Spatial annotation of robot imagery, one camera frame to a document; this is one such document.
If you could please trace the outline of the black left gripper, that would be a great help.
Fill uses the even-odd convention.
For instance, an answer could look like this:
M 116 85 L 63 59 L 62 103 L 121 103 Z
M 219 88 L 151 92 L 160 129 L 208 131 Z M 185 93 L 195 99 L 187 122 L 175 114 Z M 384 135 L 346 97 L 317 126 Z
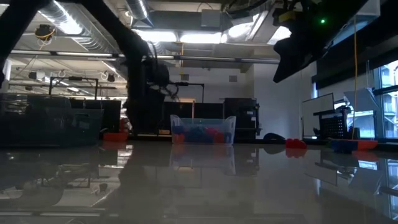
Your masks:
M 143 130 L 158 133 L 164 120 L 165 94 L 161 90 L 167 88 L 170 81 L 168 67 L 154 58 L 126 59 L 126 66 L 126 114 L 132 131 L 134 134 Z M 146 104 L 146 112 L 141 104 Z

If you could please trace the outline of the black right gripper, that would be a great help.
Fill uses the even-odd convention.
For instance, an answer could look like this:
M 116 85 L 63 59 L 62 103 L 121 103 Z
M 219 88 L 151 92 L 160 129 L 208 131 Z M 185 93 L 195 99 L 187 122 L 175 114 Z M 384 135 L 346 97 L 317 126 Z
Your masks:
M 291 35 L 277 41 L 280 61 L 273 81 L 279 83 L 322 57 L 341 29 L 366 0 L 284 0 L 273 13 L 273 25 Z

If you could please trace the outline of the wide orange toy block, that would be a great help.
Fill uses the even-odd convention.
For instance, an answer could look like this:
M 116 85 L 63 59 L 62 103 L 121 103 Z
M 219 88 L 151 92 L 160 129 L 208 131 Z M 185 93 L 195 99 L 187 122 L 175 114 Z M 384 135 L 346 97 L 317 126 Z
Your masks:
M 127 141 L 129 137 L 128 133 L 106 133 L 103 134 L 104 141 L 112 141 L 112 142 L 124 142 Z

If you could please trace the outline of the dark grey translucent bin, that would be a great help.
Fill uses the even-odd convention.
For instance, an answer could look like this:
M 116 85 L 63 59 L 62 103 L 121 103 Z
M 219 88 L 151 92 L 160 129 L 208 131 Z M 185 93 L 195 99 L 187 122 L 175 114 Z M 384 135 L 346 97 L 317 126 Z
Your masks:
M 96 144 L 103 110 L 73 108 L 62 96 L 0 93 L 0 147 Z

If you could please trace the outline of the whiteboard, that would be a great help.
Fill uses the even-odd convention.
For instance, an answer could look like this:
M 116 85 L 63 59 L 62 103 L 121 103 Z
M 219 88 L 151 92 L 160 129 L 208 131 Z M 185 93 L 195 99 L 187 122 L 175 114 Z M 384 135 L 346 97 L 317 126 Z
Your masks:
M 318 112 L 334 109 L 334 97 L 332 93 L 302 102 L 302 129 L 303 137 L 314 136 L 313 129 L 320 129 Z

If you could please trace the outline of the clear plastic bin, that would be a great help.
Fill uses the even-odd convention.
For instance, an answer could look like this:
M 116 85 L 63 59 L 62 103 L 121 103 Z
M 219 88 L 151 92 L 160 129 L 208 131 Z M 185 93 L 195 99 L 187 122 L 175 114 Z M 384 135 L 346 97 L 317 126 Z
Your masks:
M 171 134 L 184 134 L 195 126 L 202 126 L 206 128 L 216 128 L 219 133 L 231 133 L 234 137 L 236 125 L 236 117 L 230 116 L 226 119 L 204 119 L 204 118 L 180 118 L 177 115 L 170 116 L 170 127 Z M 205 142 L 184 142 L 182 144 L 217 144 L 214 143 L 214 136 L 209 136 L 206 133 Z

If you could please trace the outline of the horizontal ceiling pipe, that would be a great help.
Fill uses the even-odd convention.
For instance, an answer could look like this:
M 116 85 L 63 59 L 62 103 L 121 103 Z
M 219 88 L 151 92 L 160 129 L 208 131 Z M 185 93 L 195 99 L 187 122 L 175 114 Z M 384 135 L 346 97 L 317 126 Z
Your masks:
M 86 53 L 86 52 L 61 52 L 47 50 L 12 50 L 11 55 L 34 55 L 53 57 L 83 57 L 96 59 L 126 58 L 124 54 L 111 53 Z M 160 60 L 197 60 L 206 62 L 229 62 L 229 63 L 256 63 L 256 64 L 279 64 L 279 60 L 272 58 L 233 58 L 233 57 L 205 57 L 192 55 L 158 55 Z

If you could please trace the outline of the black perforated cart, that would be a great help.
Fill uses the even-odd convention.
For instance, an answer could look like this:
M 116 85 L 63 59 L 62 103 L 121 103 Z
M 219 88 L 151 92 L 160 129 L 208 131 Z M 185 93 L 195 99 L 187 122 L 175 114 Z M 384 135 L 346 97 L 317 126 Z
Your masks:
M 316 137 L 320 139 L 359 139 L 359 128 L 347 125 L 351 108 L 340 106 L 337 109 L 314 113 L 318 118 L 319 128 L 313 128 Z

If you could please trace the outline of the long red toy block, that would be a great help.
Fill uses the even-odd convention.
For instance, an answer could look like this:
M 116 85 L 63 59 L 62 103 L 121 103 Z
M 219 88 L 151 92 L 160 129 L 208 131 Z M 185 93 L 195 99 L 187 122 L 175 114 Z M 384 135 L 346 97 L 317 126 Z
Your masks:
M 286 139 L 285 146 L 287 149 L 306 149 L 307 144 L 299 139 Z

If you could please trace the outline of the ceiling light panel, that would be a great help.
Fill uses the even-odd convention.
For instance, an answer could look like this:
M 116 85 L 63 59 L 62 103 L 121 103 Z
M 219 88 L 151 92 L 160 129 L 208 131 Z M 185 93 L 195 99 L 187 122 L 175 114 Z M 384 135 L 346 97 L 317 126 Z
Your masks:
M 149 42 L 176 42 L 177 36 L 171 31 L 134 30 L 143 40 Z
M 180 41 L 189 44 L 219 44 L 221 42 L 221 33 L 191 33 L 181 36 Z

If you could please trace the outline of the grey ceiling box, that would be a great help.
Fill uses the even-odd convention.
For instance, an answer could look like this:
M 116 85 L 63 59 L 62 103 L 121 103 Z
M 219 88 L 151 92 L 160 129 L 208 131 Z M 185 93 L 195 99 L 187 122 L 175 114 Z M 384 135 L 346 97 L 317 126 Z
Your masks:
M 217 28 L 221 24 L 221 12 L 214 9 L 201 10 L 201 26 Z

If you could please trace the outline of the long orange toy block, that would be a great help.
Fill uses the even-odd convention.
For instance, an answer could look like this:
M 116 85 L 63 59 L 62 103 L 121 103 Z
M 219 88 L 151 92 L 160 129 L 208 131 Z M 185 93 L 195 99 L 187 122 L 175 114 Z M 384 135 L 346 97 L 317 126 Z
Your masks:
M 358 141 L 358 150 L 359 151 L 368 151 L 374 149 L 378 145 L 378 141 L 375 140 L 359 140 Z

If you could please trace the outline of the black ceiling device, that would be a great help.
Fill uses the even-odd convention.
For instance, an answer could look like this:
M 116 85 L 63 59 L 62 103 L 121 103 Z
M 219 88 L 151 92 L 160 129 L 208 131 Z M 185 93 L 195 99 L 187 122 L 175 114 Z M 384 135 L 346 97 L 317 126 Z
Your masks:
M 56 29 L 48 24 L 40 24 L 34 31 L 36 38 L 42 41 L 50 41 L 55 33 Z

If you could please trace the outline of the white column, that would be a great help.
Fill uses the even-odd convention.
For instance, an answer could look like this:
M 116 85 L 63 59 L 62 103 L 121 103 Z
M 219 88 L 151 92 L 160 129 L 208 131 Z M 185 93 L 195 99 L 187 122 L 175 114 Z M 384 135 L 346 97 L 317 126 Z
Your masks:
M 9 89 L 9 81 L 11 77 L 11 68 L 12 68 L 12 62 L 9 59 L 6 59 L 2 72 L 4 74 L 4 81 L 1 85 L 0 93 L 6 93 Z

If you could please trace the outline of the black frame stand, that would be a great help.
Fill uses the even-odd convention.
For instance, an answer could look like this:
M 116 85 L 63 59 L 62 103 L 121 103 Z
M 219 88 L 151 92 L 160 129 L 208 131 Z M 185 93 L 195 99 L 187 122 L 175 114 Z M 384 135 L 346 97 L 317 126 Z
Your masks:
M 49 95 L 52 95 L 52 89 L 55 88 L 61 81 L 64 79 L 67 79 L 69 81 L 76 81 L 76 82 L 82 82 L 83 80 L 87 81 L 88 83 L 90 81 L 95 82 L 95 93 L 94 93 L 94 99 L 97 100 L 98 98 L 98 87 L 99 87 L 99 80 L 97 78 L 86 78 L 86 77 L 77 77 L 77 76 L 71 76 L 71 77 L 50 77 L 49 78 Z
M 202 91 L 201 91 L 201 102 L 204 103 L 205 99 L 205 84 L 204 83 L 189 83 L 189 82 L 169 82 L 169 85 L 175 85 L 177 87 L 180 86 L 201 86 Z

